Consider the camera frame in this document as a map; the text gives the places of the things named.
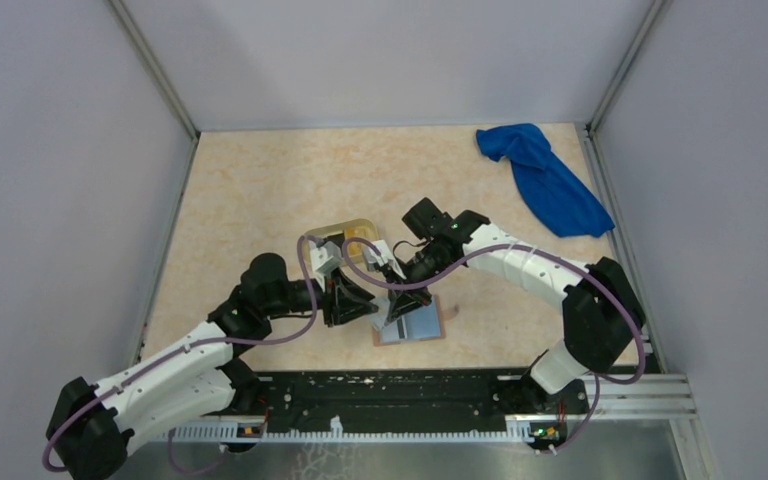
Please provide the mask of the tan leather card holder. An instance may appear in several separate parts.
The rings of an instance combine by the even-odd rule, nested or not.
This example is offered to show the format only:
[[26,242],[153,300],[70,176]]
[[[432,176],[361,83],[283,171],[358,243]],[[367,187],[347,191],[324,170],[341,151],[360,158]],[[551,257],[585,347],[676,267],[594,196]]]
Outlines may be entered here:
[[439,296],[435,296],[429,306],[415,310],[403,317],[406,338],[402,342],[383,346],[445,339],[445,322],[455,318],[459,313],[459,304],[447,305],[441,301]]

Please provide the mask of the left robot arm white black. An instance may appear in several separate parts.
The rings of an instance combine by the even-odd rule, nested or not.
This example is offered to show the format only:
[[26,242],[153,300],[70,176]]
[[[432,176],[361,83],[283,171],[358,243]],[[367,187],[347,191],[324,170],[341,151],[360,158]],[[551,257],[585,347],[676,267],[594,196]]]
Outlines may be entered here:
[[288,343],[318,316],[329,326],[376,314],[375,296],[341,270],[328,244],[299,280],[276,253],[256,256],[228,298],[184,337],[116,374],[65,384],[45,431],[42,465],[73,479],[108,479],[149,440],[205,414],[252,411],[258,376],[242,361],[255,346]]

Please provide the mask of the cream plastic tray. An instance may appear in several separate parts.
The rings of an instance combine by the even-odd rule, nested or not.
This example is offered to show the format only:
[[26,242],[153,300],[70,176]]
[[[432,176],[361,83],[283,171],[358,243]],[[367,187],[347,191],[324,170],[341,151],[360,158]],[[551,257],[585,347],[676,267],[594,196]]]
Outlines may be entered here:
[[[377,226],[371,220],[368,220],[365,218],[356,218],[349,221],[316,227],[306,231],[304,235],[316,237],[318,239],[317,242],[322,240],[332,241],[340,249],[341,249],[342,243],[347,238],[361,237],[361,238],[365,238],[370,242],[374,242],[380,239],[380,234]],[[303,260],[305,264],[309,267],[311,267],[310,255],[309,255],[310,243],[311,242],[307,242],[307,246],[303,249]],[[358,262],[358,263],[350,262],[346,257],[343,256],[343,254],[342,254],[342,258],[343,258],[342,266],[347,266],[349,263],[360,265],[364,262],[364,261]]]

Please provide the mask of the blue cloth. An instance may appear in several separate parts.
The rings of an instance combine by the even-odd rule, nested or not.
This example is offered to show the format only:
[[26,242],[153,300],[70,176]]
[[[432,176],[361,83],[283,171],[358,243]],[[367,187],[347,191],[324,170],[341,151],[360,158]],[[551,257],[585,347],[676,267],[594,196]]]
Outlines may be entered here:
[[524,203],[554,235],[599,238],[616,228],[607,209],[553,151],[537,125],[478,129],[475,141],[484,157],[509,162]]

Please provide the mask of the yellow credit cards stack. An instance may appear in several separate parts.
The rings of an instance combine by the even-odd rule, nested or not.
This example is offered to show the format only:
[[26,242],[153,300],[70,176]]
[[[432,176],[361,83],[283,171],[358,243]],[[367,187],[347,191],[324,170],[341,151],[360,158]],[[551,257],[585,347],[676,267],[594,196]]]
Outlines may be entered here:
[[354,263],[364,261],[364,253],[366,249],[366,239],[361,237],[347,238],[341,245],[343,256]]

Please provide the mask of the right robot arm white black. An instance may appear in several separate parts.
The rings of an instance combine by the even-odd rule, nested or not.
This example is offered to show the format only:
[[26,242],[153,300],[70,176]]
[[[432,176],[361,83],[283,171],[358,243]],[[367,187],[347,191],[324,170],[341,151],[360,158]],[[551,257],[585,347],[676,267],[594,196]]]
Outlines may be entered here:
[[369,250],[371,264],[397,290],[418,296],[463,265],[496,275],[560,312],[562,339],[534,361],[523,381],[523,398],[532,410],[550,411],[563,389],[586,373],[607,374],[629,345],[635,346],[640,361],[629,380],[642,376],[645,315],[615,260],[568,260],[517,239],[485,215],[465,210],[451,216],[428,198],[402,221],[423,243],[411,259],[398,259],[383,241]]

